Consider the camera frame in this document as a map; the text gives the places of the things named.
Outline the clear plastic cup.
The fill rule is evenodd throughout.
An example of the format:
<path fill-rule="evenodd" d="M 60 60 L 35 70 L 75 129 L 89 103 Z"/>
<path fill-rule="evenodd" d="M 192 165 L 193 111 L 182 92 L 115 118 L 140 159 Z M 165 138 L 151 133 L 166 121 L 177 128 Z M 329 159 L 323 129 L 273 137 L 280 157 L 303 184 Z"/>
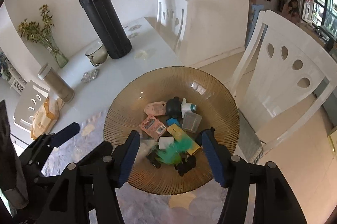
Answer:
<path fill-rule="evenodd" d="M 201 115 L 194 112 L 187 112 L 183 118 L 182 129 L 196 133 L 202 121 Z"/>

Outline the seated person in background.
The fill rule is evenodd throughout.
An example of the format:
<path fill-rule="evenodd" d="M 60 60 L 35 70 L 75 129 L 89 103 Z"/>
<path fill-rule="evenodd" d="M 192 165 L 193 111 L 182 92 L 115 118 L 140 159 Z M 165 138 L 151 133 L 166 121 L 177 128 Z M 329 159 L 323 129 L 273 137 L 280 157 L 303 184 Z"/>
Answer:
<path fill-rule="evenodd" d="M 297 0 L 290 0 L 283 6 L 281 15 L 293 24 L 300 22 L 299 3 Z"/>

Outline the amber ribbed glass bowl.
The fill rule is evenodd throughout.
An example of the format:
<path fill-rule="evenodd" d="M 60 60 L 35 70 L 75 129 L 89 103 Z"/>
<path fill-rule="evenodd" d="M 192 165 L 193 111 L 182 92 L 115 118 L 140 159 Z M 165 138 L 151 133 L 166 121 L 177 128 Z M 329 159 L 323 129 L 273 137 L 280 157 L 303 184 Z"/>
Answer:
<path fill-rule="evenodd" d="M 123 144 L 132 130 L 146 118 L 144 108 L 152 102 L 174 97 L 197 105 L 202 116 L 199 131 L 213 127 L 215 138 L 233 153 L 239 139 L 239 114 L 229 90 L 217 78 L 191 67 L 156 69 L 129 83 L 114 99 L 103 130 L 103 139 L 114 147 Z M 196 166 L 180 176 L 172 165 L 159 169 L 148 159 L 133 165 L 128 182 L 134 188 L 159 195 L 182 194 L 207 184 L 213 174 L 202 149 L 196 152 Z"/>

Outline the yellow rectangular box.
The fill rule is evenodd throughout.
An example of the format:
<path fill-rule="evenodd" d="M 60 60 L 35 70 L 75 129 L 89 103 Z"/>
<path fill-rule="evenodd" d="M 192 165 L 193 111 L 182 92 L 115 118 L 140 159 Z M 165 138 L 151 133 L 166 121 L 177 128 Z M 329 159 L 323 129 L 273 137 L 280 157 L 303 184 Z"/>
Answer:
<path fill-rule="evenodd" d="M 190 156 L 193 156 L 201 148 L 191 137 L 189 137 L 187 133 L 185 133 L 183 129 L 176 124 L 169 126 L 167 131 L 177 141 L 182 152 L 186 152 Z"/>

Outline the white carved shelf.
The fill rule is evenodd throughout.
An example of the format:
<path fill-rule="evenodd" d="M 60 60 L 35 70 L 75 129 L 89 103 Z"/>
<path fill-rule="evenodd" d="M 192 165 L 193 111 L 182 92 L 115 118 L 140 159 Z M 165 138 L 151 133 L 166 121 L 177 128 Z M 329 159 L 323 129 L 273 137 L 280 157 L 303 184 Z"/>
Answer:
<path fill-rule="evenodd" d="M 0 53 L 0 63 L 1 63 L 1 78 L 7 81 L 10 88 L 13 88 L 18 94 L 21 95 L 23 89 L 25 88 L 26 81 L 10 63 L 9 59 L 5 53 Z"/>

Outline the beige cylindrical canister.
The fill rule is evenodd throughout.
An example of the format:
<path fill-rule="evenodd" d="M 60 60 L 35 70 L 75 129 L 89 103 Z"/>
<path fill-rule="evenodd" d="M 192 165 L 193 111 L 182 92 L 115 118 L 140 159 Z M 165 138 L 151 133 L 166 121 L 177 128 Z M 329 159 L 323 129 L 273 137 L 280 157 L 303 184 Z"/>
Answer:
<path fill-rule="evenodd" d="M 75 91 L 59 76 L 59 74 L 46 63 L 38 72 L 38 78 L 44 81 L 51 90 L 65 103 L 70 102 Z"/>

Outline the white charger cube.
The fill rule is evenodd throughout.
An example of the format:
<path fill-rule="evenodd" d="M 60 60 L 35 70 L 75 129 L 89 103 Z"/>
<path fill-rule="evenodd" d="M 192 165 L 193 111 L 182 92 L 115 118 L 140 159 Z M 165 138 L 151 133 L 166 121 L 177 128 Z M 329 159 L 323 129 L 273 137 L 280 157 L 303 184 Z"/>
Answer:
<path fill-rule="evenodd" d="M 158 141 L 158 147 L 160 150 L 167 149 L 170 145 L 174 143 L 175 139 L 172 136 L 160 137 Z"/>

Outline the blue rectangular box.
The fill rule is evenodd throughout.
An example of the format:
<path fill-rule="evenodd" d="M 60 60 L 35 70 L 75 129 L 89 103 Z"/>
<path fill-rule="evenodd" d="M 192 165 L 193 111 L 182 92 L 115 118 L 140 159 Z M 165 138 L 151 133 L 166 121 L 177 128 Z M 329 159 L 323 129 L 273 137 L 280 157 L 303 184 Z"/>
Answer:
<path fill-rule="evenodd" d="M 167 119 L 166 124 L 168 127 L 172 126 L 173 124 L 176 124 L 178 127 L 181 127 L 178 119 L 174 119 L 174 118 Z"/>

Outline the clear plastic gear toy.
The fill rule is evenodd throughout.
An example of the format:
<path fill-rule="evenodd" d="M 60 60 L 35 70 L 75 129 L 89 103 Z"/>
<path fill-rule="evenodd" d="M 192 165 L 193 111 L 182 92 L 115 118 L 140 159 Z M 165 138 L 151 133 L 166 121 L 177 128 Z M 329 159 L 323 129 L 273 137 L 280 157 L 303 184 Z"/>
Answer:
<path fill-rule="evenodd" d="M 136 155 L 137 160 L 142 160 L 145 158 L 156 146 L 158 142 L 153 139 L 141 140 L 138 153 Z"/>

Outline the black dragon figurine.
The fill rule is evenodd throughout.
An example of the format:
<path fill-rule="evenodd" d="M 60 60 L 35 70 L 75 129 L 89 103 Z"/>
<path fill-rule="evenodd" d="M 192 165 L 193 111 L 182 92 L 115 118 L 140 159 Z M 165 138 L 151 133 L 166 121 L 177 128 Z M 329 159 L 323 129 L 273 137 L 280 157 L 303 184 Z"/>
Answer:
<path fill-rule="evenodd" d="M 189 156 L 183 158 L 178 165 L 174 165 L 175 170 L 183 177 L 190 170 L 194 169 L 197 165 L 197 159 L 195 156 Z"/>

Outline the tall black thermos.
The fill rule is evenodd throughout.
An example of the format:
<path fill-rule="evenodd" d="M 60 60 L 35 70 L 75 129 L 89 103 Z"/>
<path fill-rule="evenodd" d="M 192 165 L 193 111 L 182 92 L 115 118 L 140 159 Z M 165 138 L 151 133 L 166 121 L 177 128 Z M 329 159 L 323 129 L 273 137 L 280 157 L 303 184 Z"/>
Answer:
<path fill-rule="evenodd" d="M 112 59 L 127 55 L 132 44 L 111 0 L 79 0 L 98 37 Z"/>

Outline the black-haired boy figurine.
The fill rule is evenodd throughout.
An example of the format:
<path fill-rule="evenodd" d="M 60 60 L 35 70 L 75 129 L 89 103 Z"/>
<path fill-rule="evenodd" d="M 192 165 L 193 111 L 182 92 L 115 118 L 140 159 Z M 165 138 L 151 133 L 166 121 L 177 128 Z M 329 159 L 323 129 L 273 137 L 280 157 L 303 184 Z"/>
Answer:
<path fill-rule="evenodd" d="M 185 118 L 185 114 L 196 112 L 197 106 L 192 103 L 188 103 L 186 98 L 182 99 L 182 102 L 176 96 L 172 99 L 169 99 L 166 103 L 166 115 L 170 118 Z"/>

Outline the pink oval case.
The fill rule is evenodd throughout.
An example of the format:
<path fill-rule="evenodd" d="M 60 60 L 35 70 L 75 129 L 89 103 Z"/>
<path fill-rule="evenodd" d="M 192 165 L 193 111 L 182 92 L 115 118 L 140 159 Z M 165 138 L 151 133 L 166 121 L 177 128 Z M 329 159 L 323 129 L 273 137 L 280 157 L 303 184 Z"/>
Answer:
<path fill-rule="evenodd" d="M 166 114 L 166 102 L 153 102 L 145 106 L 146 115 L 164 116 Z"/>

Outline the black rectangular box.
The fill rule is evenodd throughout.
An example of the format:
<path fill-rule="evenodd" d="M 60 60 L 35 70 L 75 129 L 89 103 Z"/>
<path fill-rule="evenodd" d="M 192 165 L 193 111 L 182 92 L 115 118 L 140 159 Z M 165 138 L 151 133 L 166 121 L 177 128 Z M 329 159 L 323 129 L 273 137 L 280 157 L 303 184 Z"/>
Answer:
<path fill-rule="evenodd" d="M 159 169 L 161 167 L 161 163 L 156 159 L 156 152 L 152 151 L 150 152 L 147 156 L 146 159 L 148 159 L 152 166 L 154 166 L 155 168 Z"/>

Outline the green translucent splat toy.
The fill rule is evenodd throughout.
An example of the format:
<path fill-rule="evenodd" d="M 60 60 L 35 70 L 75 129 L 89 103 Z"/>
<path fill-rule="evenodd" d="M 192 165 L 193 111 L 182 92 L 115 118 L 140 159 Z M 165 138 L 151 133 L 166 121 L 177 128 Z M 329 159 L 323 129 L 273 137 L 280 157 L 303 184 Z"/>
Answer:
<path fill-rule="evenodd" d="M 155 152 L 156 152 L 156 159 L 160 163 L 164 163 L 167 165 L 179 164 L 182 160 L 181 153 L 184 153 L 180 150 L 179 144 L 177 143 L 176 140 L 167 149 L 160 150 L 158 148 Z"/>

